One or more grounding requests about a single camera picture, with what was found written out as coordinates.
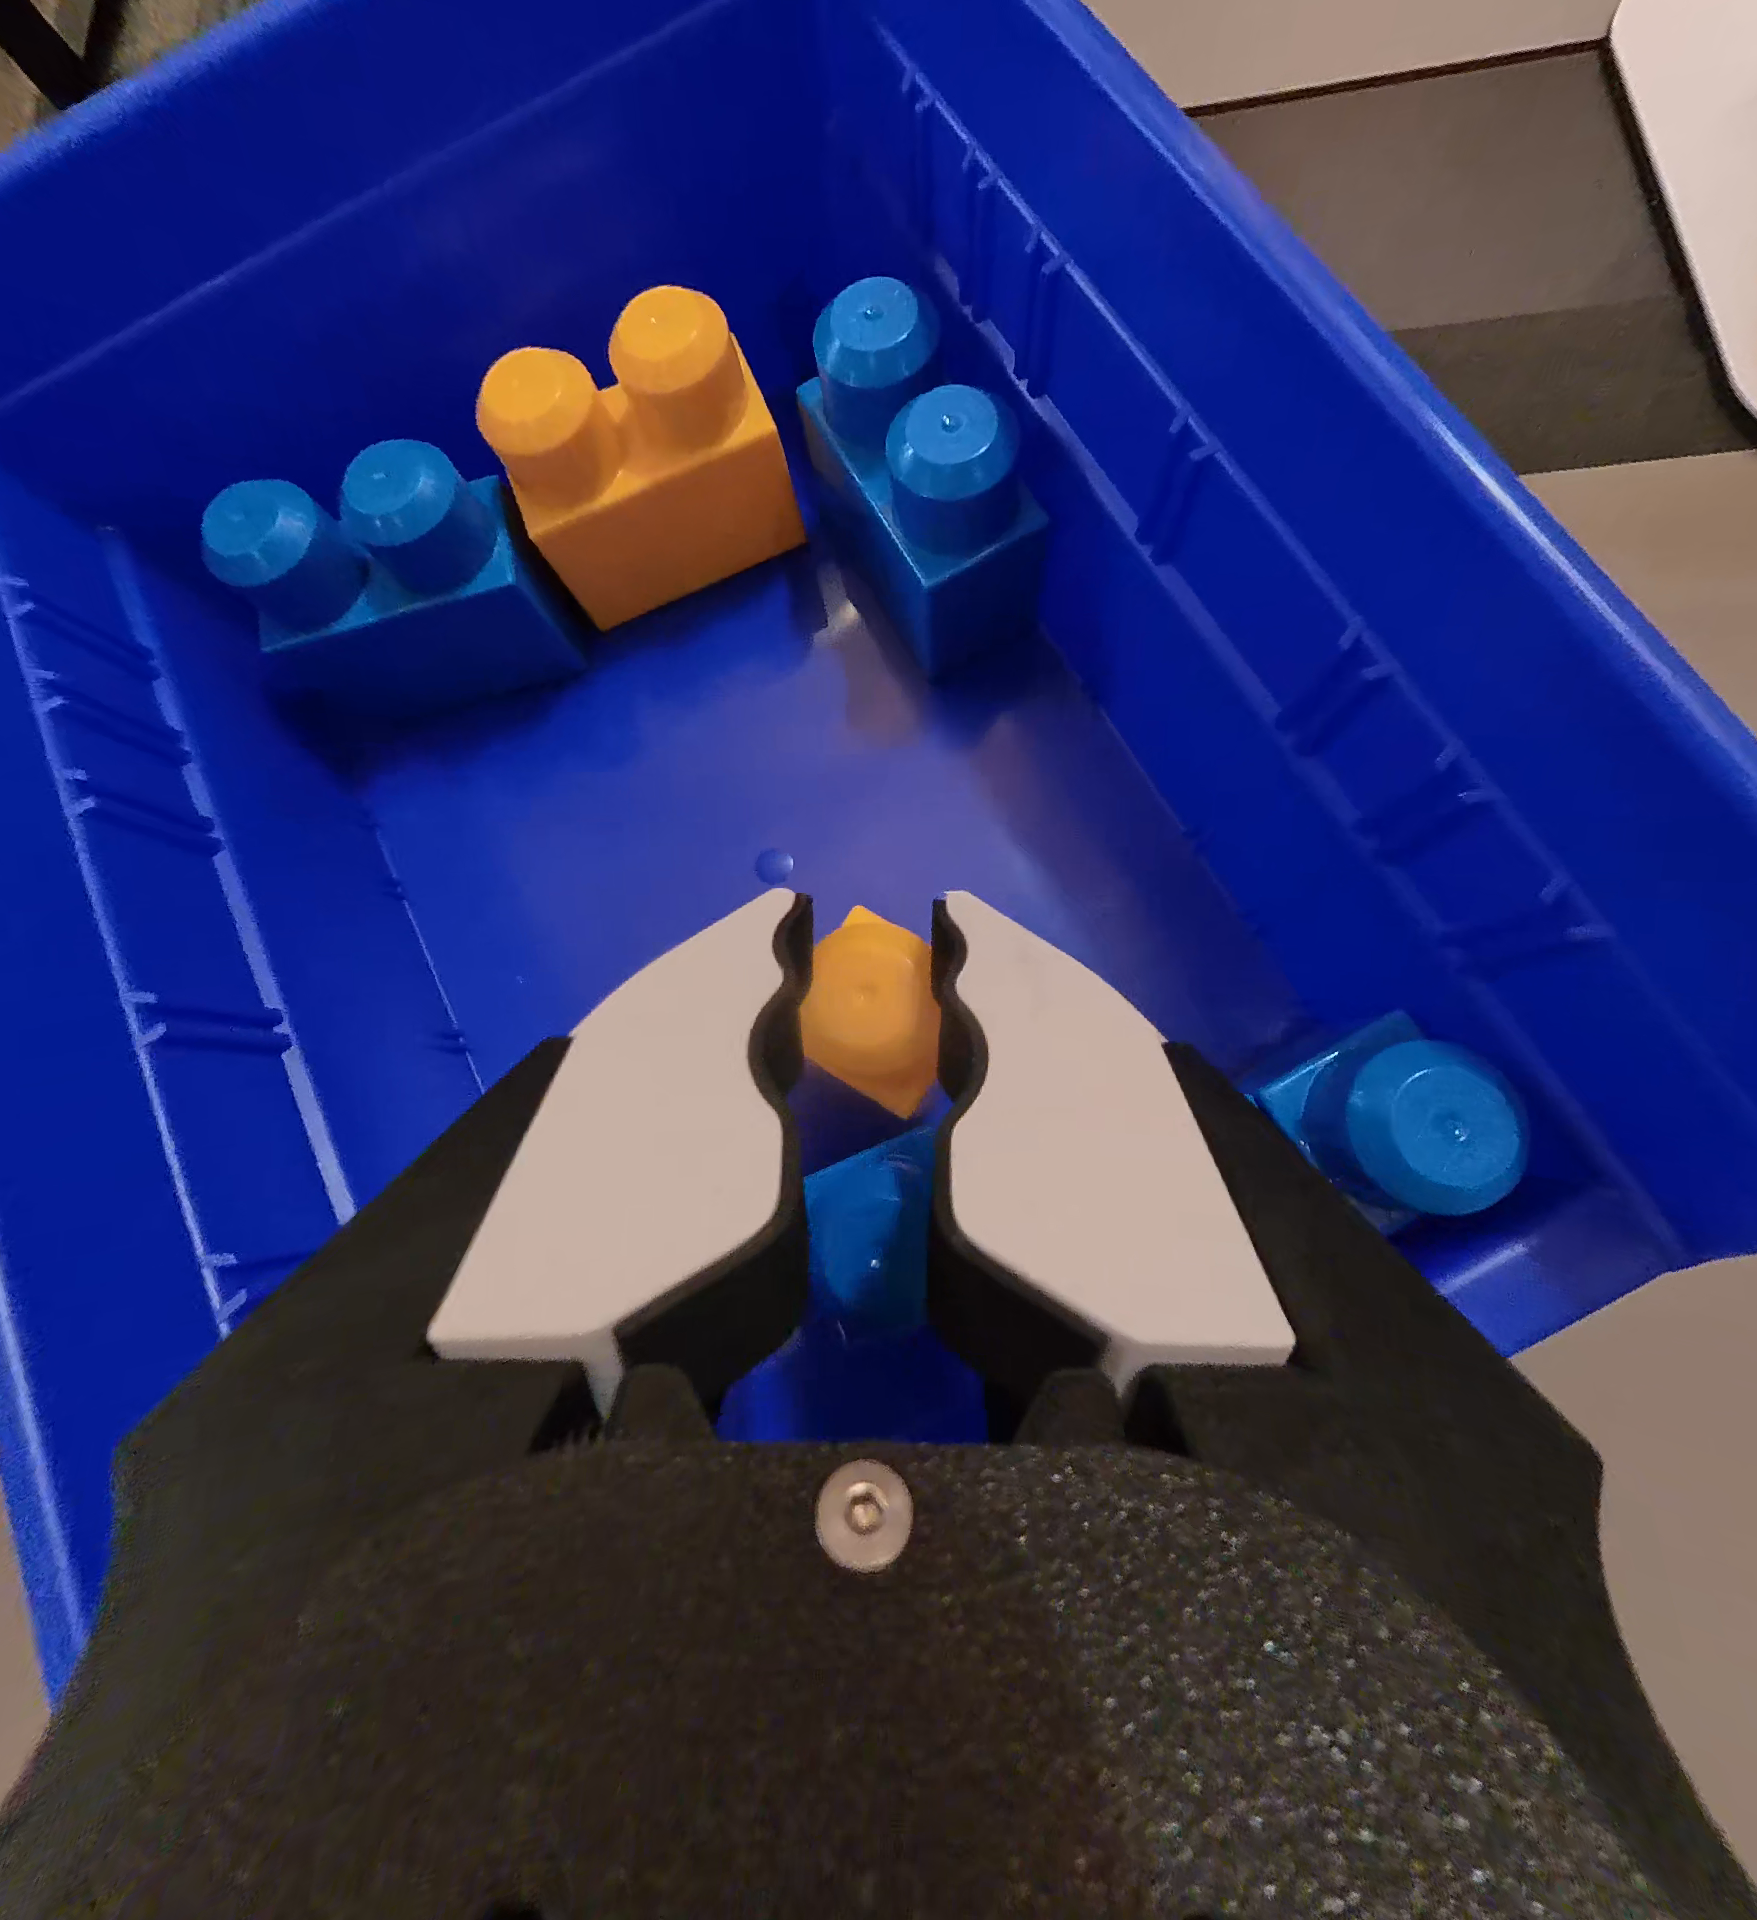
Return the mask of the blue two-stud toy block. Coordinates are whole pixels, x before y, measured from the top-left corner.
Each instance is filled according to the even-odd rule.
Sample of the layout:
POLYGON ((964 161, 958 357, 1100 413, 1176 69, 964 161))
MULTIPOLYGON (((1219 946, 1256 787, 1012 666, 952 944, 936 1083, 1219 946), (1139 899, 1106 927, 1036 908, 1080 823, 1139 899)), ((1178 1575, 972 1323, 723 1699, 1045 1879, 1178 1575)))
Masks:
POLYGON ((1012 407, 941 362, 912 284, 854 279, 817 312, 797 389, 821 518, 930 680, 1037 625, 1050 518, 1019 471, 1012 407))
POLYGON ((198 542, 253 608, 265 684, 289 700, 394 722, 588 666, 588 622, 506 484, 424 440, 364 444, 334 511, 283 478, 231 482, 198 542))

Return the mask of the white document stand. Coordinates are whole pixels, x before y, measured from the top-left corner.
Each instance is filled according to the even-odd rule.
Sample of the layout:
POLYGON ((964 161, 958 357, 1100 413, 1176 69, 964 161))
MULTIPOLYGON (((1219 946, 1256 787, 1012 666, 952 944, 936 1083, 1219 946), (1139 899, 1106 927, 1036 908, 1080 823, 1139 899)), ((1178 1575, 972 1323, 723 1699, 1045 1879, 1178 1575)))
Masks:
POLYGON ((1609 56, 1728 388, 1757 421, 1757 2, 1619 2, 1609 56))

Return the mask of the yellow two-stud toy block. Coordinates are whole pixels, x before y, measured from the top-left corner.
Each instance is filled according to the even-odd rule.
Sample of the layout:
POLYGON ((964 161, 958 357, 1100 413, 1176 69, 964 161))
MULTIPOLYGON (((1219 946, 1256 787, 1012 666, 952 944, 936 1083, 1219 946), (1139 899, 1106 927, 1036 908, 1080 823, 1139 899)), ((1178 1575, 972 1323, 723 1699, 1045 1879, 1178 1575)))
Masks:
POLYGON ((573 353, 515 347, 477 393, 530 543, 597 632, 805 538, 776 421, 710 294, 636 294, 607 357, 600 388, 573 353))

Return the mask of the blue plastic bin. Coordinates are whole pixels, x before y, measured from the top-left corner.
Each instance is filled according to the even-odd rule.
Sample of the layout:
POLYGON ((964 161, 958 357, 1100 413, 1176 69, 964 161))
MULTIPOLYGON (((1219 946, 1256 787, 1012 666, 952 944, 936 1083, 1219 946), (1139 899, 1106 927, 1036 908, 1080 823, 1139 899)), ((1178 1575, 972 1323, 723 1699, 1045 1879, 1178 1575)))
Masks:
POLYGON ((1420 1269, 1509 1354, 1757 1252, 1757 740, 1079 5, 267 5, 0 154, 0 1482, 48 1692, 127 1429, 535 1042, 762 888, 949 888, 1241 1073, 1405 1009, 1536 1174, 1420 1269), (413 730, 198 556, 506 349, 712 294, 774 415, 938 297, 1050 515, 926 688, 781 557, 413 730))

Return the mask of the blue one-stud toy block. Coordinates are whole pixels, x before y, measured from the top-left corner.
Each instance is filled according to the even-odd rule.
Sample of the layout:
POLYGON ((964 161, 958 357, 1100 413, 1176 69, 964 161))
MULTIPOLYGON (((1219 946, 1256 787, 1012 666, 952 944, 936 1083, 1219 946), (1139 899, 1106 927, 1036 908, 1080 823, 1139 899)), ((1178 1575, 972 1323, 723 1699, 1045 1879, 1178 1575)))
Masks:
POLYGON ((803 1174, 810 1323, 846 1340, 926 1326, 936 1138, 918 1126, 803 1174))
POLYGON ((1529 1166, 1516 1088, 1407 1011, 1259 1066, 1244 1092, 1388 1237, 1484 1212, 1529 1166))

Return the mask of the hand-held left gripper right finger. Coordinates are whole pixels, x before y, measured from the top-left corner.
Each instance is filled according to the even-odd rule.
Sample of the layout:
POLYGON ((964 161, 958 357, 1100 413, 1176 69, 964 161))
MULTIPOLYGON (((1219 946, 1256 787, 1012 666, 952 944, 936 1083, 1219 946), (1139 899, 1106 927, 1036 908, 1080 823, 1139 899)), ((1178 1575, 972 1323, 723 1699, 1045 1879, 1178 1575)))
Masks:
POLYGON ((969 891, 933 905, 938 1088, 926 1313, 1001 1405, 1058 1371, 1295 1352, 1163 1032, 969 891))

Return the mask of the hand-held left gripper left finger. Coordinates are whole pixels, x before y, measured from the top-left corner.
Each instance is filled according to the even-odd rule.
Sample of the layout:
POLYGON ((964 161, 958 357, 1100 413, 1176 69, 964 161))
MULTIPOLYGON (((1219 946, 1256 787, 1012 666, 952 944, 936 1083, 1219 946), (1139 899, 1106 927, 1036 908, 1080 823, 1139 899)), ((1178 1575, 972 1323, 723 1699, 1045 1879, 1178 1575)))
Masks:
POLYGON ((668 1365, 714 1410, 794 1333, 810 946, 814 904, 774 886, 576 1023, 428 1323, 438 1356, 574 1362, 600 1413, 668 1365))

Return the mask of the yellow one-stud toy block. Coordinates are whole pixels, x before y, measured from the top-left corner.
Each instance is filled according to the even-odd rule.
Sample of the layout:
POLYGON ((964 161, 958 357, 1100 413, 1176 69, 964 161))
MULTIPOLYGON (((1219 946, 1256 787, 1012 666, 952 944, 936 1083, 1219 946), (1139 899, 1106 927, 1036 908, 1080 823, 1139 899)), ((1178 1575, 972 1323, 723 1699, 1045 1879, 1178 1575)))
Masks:
POLYGON ((854 905, 814 946, 800 1032, 808 1066, 895 1119, 914 1116, 938 1080, 932 944, 854 905))

